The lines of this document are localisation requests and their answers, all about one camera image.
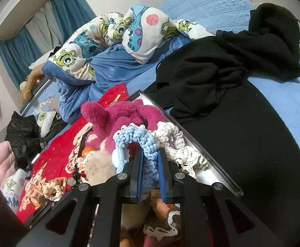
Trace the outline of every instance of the white curtain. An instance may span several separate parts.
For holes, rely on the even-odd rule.
[[[39,9],[25,26],[42,54],[63,44],[50,1]]]

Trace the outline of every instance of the pink plush toy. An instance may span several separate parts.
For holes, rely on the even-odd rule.
[[[143,120],[145,119],[148,122],[147,129],[154,131],[157,129],[157,123],[164,121],[164,116],[159,110],[154,106],[143,105],[141,99],[134,102],[117,102],[106,109],[96,102],[88,101],[81,106],[81,114],[93,124],[93,131],[91,132],[93,139],[91,144],[86,144],[86,146],[91,145],[99,148],[101,142],[108,137],[105,149],[110,154],[116,148],[112,137],[124,124],[129,125],[133,122],[136,125],[141,125],[144,124]]]

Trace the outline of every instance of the triangular cutout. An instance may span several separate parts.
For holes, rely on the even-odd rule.
[[[71,200],[60,212],[58,212],[47,224],[46,229],[59,235],[63,235],[68,227],[71,215],[77,202]]]
[[[226,199],[225,203],[227,204],[235,230],[238,234],[241,234],[254,227],[254,224],[231,200]]]

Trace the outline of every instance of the brown plush toy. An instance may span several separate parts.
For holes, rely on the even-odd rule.
[[[44,74],[41,70],[42,66],[44,64],[40,64],[37,67],[35,67],[30,74],[26,77],[26,82],[23,82],[20,85],[20,105],[22,106],[26,101],[29,101],[32,96],[32,91],[36,89],[37,87],[37,80],[41,79]]]

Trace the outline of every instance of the orange ball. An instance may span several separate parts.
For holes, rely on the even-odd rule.
[[[84,150],[81,153],[81,156],[83,158],[86,157],[87,153],[92,151],[92,150],[96,150],[96,149],[94,147],[91,147],[91,146],[85,147]]]

